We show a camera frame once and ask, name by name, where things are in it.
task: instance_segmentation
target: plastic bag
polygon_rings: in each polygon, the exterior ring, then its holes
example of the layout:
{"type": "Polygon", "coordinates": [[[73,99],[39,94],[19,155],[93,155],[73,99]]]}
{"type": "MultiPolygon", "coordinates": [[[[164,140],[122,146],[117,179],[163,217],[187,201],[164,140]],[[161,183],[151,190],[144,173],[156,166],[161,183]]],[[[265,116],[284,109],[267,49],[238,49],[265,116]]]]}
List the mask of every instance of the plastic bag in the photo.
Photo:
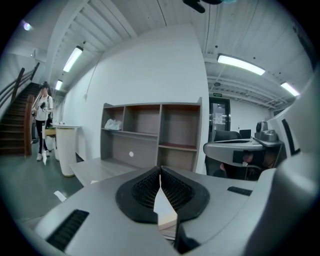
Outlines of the plastic bag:
{"type": "Polygon", "coordinates": [[[105,123],[104,128],[108,129],[108,130],[121,130],[121,125],[122,125],[121,121],[116,121],[116,120],[113,120],[113,119],[109,119],[105,123]]]}

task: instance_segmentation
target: wooden stairs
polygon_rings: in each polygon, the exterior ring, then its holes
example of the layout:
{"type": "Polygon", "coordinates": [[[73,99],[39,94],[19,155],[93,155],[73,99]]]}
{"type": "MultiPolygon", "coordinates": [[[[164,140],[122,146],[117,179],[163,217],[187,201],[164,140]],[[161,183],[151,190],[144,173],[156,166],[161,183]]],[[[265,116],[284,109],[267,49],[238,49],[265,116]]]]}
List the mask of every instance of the wooden stairs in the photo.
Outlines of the wooden stairs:
{"type": "Polygon", "coordinates": [[[28,95],[37,97],[39,84],[30,83],[15,99],[0,121],[0,155],[23,155],[24,119],[28,95]]]}

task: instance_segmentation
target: woman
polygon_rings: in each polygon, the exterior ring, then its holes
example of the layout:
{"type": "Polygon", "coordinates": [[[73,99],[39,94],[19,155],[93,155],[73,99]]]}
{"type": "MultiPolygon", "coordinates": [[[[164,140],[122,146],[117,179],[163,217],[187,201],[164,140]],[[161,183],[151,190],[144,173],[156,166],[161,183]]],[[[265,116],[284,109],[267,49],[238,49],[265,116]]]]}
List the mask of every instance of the woman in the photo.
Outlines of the woman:
{"type": "Polygon", "coordinates": [[[43,134],[42,134],[42,125],[46,125],[46,121],[48,120],[49,114],[53,112],[54,109],[54,103],[53,99],[51,97],[51,91],[49,84],[45,81],[41,86],[40,91],[40,98],[38,99],[38,102],[35,104],[35,125],[36,130],[39,135],[39,153],[37,155],[36,160],[41,161],[42,160],[42,143],[44,146],[44,150],[46,153],[46,156],[49,157],[49,150],[47,148],[46,142],[43,140],[43,134]]]}

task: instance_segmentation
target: glass door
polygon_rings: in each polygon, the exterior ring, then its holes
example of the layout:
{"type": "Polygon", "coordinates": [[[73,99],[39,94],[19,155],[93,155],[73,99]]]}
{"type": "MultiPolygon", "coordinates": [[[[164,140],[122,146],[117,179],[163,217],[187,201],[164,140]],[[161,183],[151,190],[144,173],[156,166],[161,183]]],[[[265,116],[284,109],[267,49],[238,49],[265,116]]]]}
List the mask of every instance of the glass door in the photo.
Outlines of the glass door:
{"type": "Polygon", "coordinates": [[[212,142],[214,130],[230,131],[230,101],[228,99],[209,97],[208,142],[212,142]]]}

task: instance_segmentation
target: computer monitor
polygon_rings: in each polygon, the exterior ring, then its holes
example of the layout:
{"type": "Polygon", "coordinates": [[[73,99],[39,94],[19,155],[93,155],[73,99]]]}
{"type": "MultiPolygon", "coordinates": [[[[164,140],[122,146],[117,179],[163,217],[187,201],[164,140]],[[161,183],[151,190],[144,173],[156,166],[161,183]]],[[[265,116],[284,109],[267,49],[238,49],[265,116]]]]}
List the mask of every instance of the computer monitor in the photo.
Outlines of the computer monitor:
{"type": "Polygon", "coordinates": [[[242,139],[250,139],[251,138],[251,129],[240,130],[239,133],[240,133],[242,139]]]}

